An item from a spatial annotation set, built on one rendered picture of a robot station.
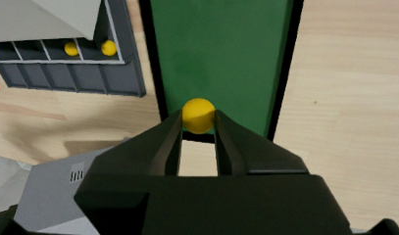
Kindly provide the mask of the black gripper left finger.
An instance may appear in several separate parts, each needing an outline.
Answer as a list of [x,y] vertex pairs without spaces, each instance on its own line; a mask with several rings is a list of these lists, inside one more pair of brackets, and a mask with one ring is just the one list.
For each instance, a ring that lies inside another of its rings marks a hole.
[[161,123],[96,156],[86,174],[179,175],[181,147],[182,110],[176,110]]

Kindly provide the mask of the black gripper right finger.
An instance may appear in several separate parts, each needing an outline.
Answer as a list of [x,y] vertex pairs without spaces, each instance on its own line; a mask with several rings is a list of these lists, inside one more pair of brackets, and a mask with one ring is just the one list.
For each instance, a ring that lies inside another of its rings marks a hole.
[[215,110],[218,175],[311,174],[302,157]]

